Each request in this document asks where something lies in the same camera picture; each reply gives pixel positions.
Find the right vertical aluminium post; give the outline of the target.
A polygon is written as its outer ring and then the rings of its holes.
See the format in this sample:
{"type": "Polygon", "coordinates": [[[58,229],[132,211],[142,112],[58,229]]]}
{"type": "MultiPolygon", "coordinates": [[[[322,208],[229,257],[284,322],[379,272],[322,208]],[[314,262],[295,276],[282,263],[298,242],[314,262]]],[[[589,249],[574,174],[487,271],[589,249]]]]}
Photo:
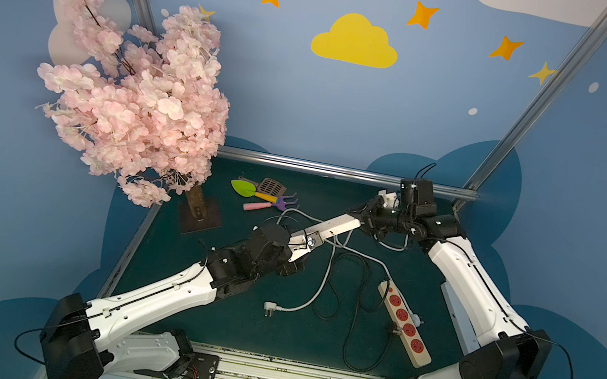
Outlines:
{"type": "Polygon", "coordinates": [[[607,5],[602,14],[593,21],[589,30],[585,31],[571,52],[559,64],[558,72],[542,86],[535,98],[509,128],[508,133],[495,145],[492,151],[474,171],[462,186],[463,195],[452,203],[452,211],[458,214],[468,202],[478,199],[479,189],[491,177],[515,149],[516,145],[533,128],[537,120],[547,111],[547,108],[559,97],[563,89],[574,79],[577,73],[587,64],[588,60],[601,48],[607,39],[607,5]]]}

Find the beige red socket power strip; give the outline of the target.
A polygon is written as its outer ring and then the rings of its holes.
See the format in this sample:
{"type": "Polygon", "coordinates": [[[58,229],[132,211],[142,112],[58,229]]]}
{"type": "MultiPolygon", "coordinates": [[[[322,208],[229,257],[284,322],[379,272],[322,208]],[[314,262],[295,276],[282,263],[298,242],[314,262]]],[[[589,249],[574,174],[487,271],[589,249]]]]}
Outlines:
{"type": "Polygon", "coordinates": [[[410,309],[404,294],[393,281],[385,280],[377,289],[413,367],[422,368],[431,364],[432,358],[418,330],[421,320],[410,309]]]}

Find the green yellow toy trowel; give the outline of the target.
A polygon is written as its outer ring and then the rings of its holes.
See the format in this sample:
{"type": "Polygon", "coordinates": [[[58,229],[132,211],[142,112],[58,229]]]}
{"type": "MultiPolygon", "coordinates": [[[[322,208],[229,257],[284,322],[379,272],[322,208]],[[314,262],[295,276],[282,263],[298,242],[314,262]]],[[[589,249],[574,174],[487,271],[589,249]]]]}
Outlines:
{"type": "Polygon", "coordinates": [[[236,193],[239,194],[239,196],[242,197],[257,197],[258,199],[262,199],[263,201],[269,201],[273,204],[277,202],[277,197],[260,192],[260,190],[257,189],[257,187],[252,184],[252,182],[247,182],[246,180],[232,179],[231,187],[236,193]]]}

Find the brown slotted toy scoop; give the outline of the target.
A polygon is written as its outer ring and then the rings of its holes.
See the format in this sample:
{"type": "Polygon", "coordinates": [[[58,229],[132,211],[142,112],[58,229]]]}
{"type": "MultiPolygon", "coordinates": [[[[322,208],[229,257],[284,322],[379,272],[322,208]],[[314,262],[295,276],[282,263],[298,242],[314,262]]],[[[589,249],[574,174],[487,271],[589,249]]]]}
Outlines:
{"type": "Polygon", "coordinates": [[[269,196],[281,197],[287,191],[286,186],[270,177],[263,178],[260,181],[253,181],[240,176],[240,180],[252,184],[256,188],[256,191],[269,196]]]}

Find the horizontal aluminium frame rail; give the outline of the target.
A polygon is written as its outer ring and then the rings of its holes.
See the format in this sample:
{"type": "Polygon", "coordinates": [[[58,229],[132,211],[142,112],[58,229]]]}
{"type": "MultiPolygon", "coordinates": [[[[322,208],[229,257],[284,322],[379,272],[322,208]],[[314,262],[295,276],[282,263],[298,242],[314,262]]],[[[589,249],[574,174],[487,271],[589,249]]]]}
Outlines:
{"type": "Polygon", "coordinates": [[[384,187],[396,189],[401,184],[399,178],[391,177],[389,175],[259,153],[255,150],[244,148],[237,149],[224,146],[218,150],[217,156],[218,158],[264,165],[265,167],[270,168],[367,184],[376,186],[377,188],[384,187]]]}

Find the white power strip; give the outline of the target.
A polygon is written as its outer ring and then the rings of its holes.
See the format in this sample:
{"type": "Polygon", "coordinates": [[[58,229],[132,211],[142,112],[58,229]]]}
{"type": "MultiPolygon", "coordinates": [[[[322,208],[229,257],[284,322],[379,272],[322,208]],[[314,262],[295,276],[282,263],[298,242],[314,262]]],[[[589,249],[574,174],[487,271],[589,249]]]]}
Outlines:
{"type": "Polygon", "coordinates": [[[321,245],[326,243],[326,241],[332,237],[336,237],[350,231],[352,232],[358,228],[360,228],[359,219],[351,215],[344,214],[331,220],[322,221],[319,224],[309,226],[308,228],[300,231],[307,232],[309,237],[311,237],[311,239],[314,241],[312,250],[315,250],[316,248],[321,247],[321,245]]]}

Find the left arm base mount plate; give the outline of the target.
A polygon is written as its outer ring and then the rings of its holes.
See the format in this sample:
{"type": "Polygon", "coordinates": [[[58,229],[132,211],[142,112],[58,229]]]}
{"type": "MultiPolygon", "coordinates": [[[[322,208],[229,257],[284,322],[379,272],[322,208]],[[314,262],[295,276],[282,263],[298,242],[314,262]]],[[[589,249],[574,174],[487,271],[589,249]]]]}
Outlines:
{"type": "Polygon", "coordinates": [[[215,354],[192,353],[178,358],[176,363],[163,371],[135,369],[134,374],[159,379],[215,379],[220,365],[220,357],[215,354]]]}

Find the dark metal tree base plate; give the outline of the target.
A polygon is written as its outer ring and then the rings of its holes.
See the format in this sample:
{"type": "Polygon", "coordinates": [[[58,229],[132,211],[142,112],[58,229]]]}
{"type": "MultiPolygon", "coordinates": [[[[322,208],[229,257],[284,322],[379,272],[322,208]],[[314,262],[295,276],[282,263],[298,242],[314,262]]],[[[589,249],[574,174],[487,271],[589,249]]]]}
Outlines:
{"type": "Polygon", "coordinates": [[[220,203],[216,199],[205,198],[206,214],[194,217],[189,203],[183,202],[178,208],[178,222],[181,234],[208,231],[223,226],[220,203]]]}

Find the brown artificial tree trunk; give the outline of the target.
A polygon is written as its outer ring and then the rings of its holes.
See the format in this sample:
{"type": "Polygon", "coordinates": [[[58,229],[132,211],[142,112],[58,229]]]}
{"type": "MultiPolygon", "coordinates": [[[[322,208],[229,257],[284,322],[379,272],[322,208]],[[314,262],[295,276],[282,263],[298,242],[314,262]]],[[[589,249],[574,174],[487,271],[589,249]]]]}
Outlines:
{"type": "Polygon", "coordinates": [[[208,216],[206,199],[201,185],[194,185],[185,192],[187,201],[187,213],[191,220],[205,221],[208,216]]]}

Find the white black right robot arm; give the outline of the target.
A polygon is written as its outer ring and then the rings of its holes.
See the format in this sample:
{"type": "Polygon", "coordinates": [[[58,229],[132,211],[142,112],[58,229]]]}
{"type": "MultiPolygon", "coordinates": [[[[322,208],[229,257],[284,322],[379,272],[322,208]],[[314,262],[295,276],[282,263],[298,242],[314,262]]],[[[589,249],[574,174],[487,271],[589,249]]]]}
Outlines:
{"type": "Polygon", "coordinates": [[[449,367],[414,379],[538,379],[552,349],[543,330],[532,331],[505,300],[452,215],[420,215],[389,208],[381,196],[359,213],[362,230],[374,238],[408,235],[444,275],[463,306],[479,348],[449,367]]]}

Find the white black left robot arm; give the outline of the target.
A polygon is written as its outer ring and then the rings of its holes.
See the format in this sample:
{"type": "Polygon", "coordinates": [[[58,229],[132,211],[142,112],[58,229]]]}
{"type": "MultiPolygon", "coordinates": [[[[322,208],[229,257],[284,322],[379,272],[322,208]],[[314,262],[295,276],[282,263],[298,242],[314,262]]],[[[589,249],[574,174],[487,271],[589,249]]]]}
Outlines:
{"type": "Polygon", "coordinates": [[[74,293],[56,303],[39,342],[47,379],[98,379],[121,362],[113,347],[160,320],[244,293],[270,273],[289,275],[296,261],[322,245],[307,232],[268,224],[241,243],[207,251],[176,275],[111,297],[74,293]]]}

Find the purple pink toy rake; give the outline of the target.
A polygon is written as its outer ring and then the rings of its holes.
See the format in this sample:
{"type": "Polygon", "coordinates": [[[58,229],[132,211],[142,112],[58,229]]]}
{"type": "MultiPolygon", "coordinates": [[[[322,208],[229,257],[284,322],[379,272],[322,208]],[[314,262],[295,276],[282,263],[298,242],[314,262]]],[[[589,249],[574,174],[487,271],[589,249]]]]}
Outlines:
{"type": "Polygon", "coordinates": [[[294,207],[297,203],[299,202],[299,200],[297,199],[296,196],[292,196],[292,195],[288,195],[288,196],[281,196],[281,197],[274,197],[273,201],[267,201],[264,200],[263,202],[250,202],[250,203],[245,203],[243,205],[243,211],[257,211],[257,210],[263,210],[263,209],[269,209],[269,208],[276,208],[278,211],[281,212],[285,212],[288,210],[288,208],[292,208],[294,207]]]}

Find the pink blossom artificial tree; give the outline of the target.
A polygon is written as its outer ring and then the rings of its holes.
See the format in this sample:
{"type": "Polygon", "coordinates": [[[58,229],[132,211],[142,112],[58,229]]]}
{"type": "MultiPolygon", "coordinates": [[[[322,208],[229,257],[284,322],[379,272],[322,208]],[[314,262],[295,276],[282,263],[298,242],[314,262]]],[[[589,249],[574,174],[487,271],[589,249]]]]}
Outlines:
{"type": "Polygon", "coordinates": [[[135,205],[152,207],[202,185],[223,146],[230,105],[217,88],[221,32],[189,6],[162,22],[121,30],[105,0],[60,0],[88,63],[43,63],[58,99],[42,106],[91,174],[113,175],[135,205]]]}

